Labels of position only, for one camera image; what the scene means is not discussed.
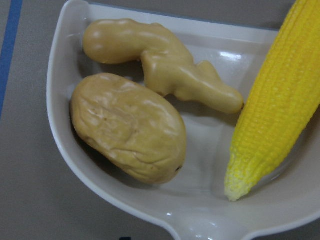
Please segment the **brown toy potato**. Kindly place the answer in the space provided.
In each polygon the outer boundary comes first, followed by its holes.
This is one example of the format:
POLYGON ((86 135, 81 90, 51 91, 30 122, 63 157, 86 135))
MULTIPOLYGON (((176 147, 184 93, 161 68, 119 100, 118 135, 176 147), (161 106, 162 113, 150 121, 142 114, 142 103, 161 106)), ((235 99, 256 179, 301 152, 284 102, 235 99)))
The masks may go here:
POLYGON ((70 114, 84 142, 140 182, 167 183, 184 165, 181 115, 136 82, 111 73, 88 76, 72 93, 70 114))

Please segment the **tan toy ginger root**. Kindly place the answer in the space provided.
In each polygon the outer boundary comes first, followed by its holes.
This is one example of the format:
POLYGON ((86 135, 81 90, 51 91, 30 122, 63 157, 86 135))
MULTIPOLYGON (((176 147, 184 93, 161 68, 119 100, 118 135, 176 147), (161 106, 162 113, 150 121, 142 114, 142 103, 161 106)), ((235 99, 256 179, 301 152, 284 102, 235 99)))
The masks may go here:
POLYGON ((102 64, 141 61, 144 84, 162 95, 199 102, 234 114, 244 106, 242 95, 225 84, 207 60, 195 63, 185 45, 167 28, 131 19, 102 19, 83 34, 83 50, 102 64))

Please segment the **yellow toy corn cob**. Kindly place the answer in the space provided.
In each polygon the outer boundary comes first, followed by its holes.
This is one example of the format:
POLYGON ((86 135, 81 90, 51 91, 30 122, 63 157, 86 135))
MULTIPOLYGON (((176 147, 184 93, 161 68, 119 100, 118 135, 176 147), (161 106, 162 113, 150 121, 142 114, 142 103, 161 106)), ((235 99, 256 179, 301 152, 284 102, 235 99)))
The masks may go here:
POLYGON ((320 104, 320 3, 289 11, 237 121, 224 193, 247 195, 288 156, 320 104))

